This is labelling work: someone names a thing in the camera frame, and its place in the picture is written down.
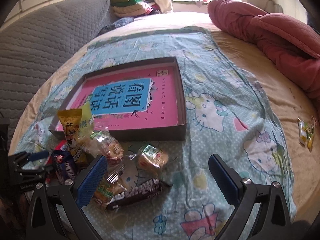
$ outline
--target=light blue blanket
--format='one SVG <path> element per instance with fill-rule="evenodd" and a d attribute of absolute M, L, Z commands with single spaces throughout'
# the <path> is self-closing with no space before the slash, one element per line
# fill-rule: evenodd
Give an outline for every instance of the light blue blanket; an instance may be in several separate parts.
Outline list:
<path fill-rule="evenodd" d="M 107 214 L 89 204 L 83 210 L 97 232 L 103 239 L 213 239 L 233 211 L 208 170 L 208 158 L 214 153 L 255 183 L 279 181 L 293 219 L 293 172 L 279 119 L 255 76 L 230 62 L 209 31 L 198 27 L 116 37 L 90 46 L 68 78 L 43 101 L 16 152 L 50 149 L 58 143 L 47 129 L 84 74 L 170 56 L 177 58 L 183 80 L 187 136 L 184 142 L 155 142 L 155 146 L 170 155 L 162 179 L 173 187 L 151 200 Z M 127 144 L 128 153 L 136 153 L 140 145 Z M 135 166 L 126 174 L 124 179 L 133 187 L 145 180 Z M 249 234 L 256 212 L 255 206 L 242 239 Z"/>

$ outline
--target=silver bolt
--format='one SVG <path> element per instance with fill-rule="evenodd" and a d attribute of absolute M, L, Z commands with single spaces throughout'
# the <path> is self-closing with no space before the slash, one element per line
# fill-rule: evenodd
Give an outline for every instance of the silver bolt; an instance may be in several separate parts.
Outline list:
<path fill-rule="evenodd" d="M 242 181 L 244 184 L 247 184 L 247 185 L 252 183 L 251 179 L 249 178 L 244 178 Z"/>
<path fill-rule="evenodd" d="M 40 188 L 42 188 L 42 186 L 43 186 L 42 183 L 38 183 L 38 184 L 36 185 L 36 188 L 37 188 L 37 189 L 40 189 Z"/>
<path fill-rule="evenodd" d="M 70 186 L 71 184 L 73 183 L 73 180 L 72 179 L 67 179 L 64 184 L 67 185 L 67 186 Z"/>
<path fill-rule="evenodd" d="M 272 185 L 273 185 L 274 187 L 281 187 L 280 183 L 277 182 L 277 181 L 275 181 L 274 183 L 272 183 Z"/>

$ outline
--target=pink comforter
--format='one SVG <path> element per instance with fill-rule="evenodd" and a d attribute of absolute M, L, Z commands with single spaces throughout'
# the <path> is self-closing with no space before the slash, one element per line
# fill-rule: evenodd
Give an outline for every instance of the pink comforter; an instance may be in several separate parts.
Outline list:
<path fill-rule="evenodd" d="M 214 0 L 208 12 L 218 28 L 256 44 L 282 74 L 305 91 L 320 119 L 320 36 L 310 26 L 234 0 Z"/>

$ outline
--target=gray quilted mattress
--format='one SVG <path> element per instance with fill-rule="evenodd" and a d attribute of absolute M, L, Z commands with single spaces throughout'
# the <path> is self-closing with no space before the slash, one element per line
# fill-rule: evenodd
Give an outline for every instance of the gray quilted mattress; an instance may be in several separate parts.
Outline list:
<path fill-rule="evenodd" d="M 34 11 L 0 32 L 0 111 L 10 118 L 9 143 L 41 85 L 116 20 L 110 0 L 66 0 Z"/>

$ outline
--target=mattress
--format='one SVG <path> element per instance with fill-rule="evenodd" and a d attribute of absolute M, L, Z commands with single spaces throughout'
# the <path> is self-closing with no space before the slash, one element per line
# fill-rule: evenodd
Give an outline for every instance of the mattress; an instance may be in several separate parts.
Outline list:
<path fill-rule="evenodd" d="M 117 20 L 110 0 L 65 0 L 36 10 L 0 32 L 0 111 L 9 142 L 41 85 L 102 27 Z"/>
<path fill-rule="evenodd" d="M 316 116 L 313 105 L 303 91 L 276 70 L 274 64 L 255 45 L 223 33 L 212 24 L 207 14 L 179 12 L 141 17 L 135 19 L 129 25 L 105 33 L 86 44 L 42 85 L 29 102 L 18 122 L 11 141 L 9 154 L 12 155 L 15 152 L 15 148 L 23 134 L 34 122 L 41 102 L 55 85 L 64 80 L 70 69 L 83 57 L 88 45 L 95 41 L 115 36 L 183 28 L 190 25 L 210 30 L 222 52 L 239 68 L 253 73 L 264 88 L 272 110 L 280 119 L 287 141 L 288 153 L 292 161 L 294 172 L 293 200 L 297 207 L 295 220 L 306 220 L 312 223 L 320 210 L 318 201 L 320 198 L 320 173 L 318 172 L 320 170 L 319 128 L 316 128 L 313 150 L 309 152 L 298 141 L 297 117 L 310 120 L 311 116 Z"/>

